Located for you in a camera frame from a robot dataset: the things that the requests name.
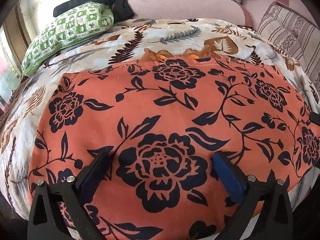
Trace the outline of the orange black floral garment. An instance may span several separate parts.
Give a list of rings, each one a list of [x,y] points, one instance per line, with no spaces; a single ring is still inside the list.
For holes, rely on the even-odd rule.
[[[107,239],[197,239],[236,210],[212,155],[293,188],[319,160],[319,127],[276,66],[173,57],[64,74],[42,113],[29,166],[63,183],[100,153],[85,208]]]

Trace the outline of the striped beige pillow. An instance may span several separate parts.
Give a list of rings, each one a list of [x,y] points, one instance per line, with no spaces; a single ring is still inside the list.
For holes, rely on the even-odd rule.
[[[258,34],[297,59],[319,89],[319,28],[281,5],[272,5],[261,20]]]

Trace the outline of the green white patterned pillow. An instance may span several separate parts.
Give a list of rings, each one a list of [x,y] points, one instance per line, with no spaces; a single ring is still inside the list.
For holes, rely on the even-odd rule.
[[[31,76],[43,62],[65,48],[95,37],[113,27],[111,9],[87,2],[57,16],[29,45],[21,65],[24,76]]]

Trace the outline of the wooden glass wardrobe door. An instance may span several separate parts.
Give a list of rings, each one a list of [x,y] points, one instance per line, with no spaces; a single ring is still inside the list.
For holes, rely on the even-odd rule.
[[[31,43],[20,5],[1,24],[1,114],[9,107],[14,91],[22,82],[22,61]]]

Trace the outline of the cream leaf-print fleece blanket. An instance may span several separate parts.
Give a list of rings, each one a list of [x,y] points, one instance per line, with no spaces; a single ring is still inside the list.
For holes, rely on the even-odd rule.
[[[15,90],[1,117],[1,193],[12,209],[24,219],[29,216],[27,178],[36,127],[63,74],[87,70],[101,81],[114,64],[136,60],[146,48],[181,54],[189,48],[200,49],[207,39],[212,39],[219,55],[278,67],[307,104],[319,111],[319,94],[304,73],[302,61],[253,30],[215,19],[150,24],[128,20],[52,56]]]

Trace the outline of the pink bed headboard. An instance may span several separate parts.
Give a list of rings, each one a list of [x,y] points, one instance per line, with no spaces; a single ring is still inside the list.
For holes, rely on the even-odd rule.
[[[127,0],[136,19],[187,20],[213,18],[234,25],[255,27],[268,8],[283,5],[294,12],[301,8],[300,0]]]

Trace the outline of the black cloth on pillow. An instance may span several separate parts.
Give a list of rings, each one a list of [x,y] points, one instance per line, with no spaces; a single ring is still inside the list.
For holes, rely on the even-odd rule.
[[[70,0],[55,7],[53,10],[53,16],[57,17],[86,2],[95,2],[108,6],[114,15],[115,23],[129,20],[135,16],[135,13],[131,9],[127,0]]]

